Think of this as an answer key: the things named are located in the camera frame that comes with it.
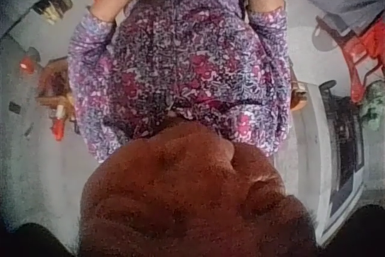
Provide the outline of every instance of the white wall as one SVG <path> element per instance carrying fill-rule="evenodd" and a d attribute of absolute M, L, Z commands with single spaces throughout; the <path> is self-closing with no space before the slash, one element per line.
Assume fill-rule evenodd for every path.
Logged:
<path fill-rule="evenodd" d="M 11 31 L 10 35 L 27 50 L 35 47 L 42 57 L 42 66 L 53 58 L 67 55 L 68 43 L 93 0 L 72 0 L 73 8 L 55 25 L 47 23 L 43 16 L 31 10 Z"/>

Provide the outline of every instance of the floral dress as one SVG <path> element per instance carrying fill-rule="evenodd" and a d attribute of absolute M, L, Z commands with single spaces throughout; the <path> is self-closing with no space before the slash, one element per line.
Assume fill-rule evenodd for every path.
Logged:
<path fill-rule="evenodd" d="M 173 112 L 271 155 L 288 134 L 286 13 L 245 0 L 135 0 L 126 19 L 87 13 L 69 47 L 83 138 L 102 163 Z"/>

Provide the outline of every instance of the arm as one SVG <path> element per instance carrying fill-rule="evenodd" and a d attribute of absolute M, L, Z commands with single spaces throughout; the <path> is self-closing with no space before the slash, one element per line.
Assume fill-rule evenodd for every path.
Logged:
<path fill-rule="evenodd" d="M 258 34 L 267 56 L 289 74 L 286 42 L 287 17 L 283 0 L 248 0 L 250 26 Z"/>
<path fill-rule="evenodd" d="M 102 162 L 127 139 L 106 125 L 114 19 L 131 0 L 97 0 L 76 27 L 69 46 L 69 79 L 78 125 L 89 151 Z"/>

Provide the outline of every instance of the floor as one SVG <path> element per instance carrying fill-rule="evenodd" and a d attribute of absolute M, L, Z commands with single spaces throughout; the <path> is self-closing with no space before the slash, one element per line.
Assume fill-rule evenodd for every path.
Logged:
<path fill-rule="evenodd" d="M 7 217 L 9 228 L 31 221 L 41 223 L 71 249 L 76 247 L 81 190 L 97 163 L 88 154 L 82 138 L 73 133 L 72 127 L 66 128 L 63 142 L 57 143 L 52 139 L 47 113 L 32 98 L 36 75 L 20 77 L 15 59 L 20 59 L 22 49 L 27 50 L 29 46 L 41 52 L 43 65 L 51 58 L 65 55 L 72 29 L 90 1 L 76 0 L 74 9 L 55 26 L 49 26 L 31 12 L 11 31 L 14 39 L 7 37 L 1 42 L 1 87 L 2 96 L 5 96 L 2 98 L 2 116 L 7 113 L 3 104 L 8 106 L 10 100 L 19 100 L 23 106 L 20 116 L 2 119 L 2 136 L 7 136 L 2 137 L 2 146 L 6 148 L 1 161 L 2 213 Z M 350 82 L 340 51 L 319 52 L 312 46 L 315 16 L 321 11 L 306 0 L 286 2 L 289 49 L 298 79 L 312 84 L 336 79 L 338 85 L 334 93 L 348 95 Z M 21 48 L 15 49 L 18 43 Z M 14 50 L 16 52 L 11 55 L 10 51 Z M 368 63 L 360 73 L 365 73 L 370 67 Z M 24 136 L 32 124 L 30 135 Z M 368 157 L 372 167 L 367 178 L 371 179 L 370 186 L 379 190 L 381 180 L 385 179 L 380 170 L 381 166 L 383 168 L 384 131 L 378 132 L 374 141 L 372 135 L 372 132 L 367 132 L 368 147 L 376 148 Z"/>

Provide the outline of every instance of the plastic chair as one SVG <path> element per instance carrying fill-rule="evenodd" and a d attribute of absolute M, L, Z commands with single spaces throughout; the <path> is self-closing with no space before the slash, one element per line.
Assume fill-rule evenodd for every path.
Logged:
<path fill-rule="evenodd" d="M 378 19 L 365 33 L 357 36 L 353 31 L 341 36 L 330 28 L 320 17 L 316 21 L 321 29 L 326 31 L 342 50 L 343 57 L 348 65 L 351 81 L 351 100 L 356 104 L 362 101 L 366 82 L 369 75 L 382 69 L 385 76 L 385 23 Z M 357 66 L 366 58 L 377 60 L 377 65 L 368 71 L 361 82 Z"/>

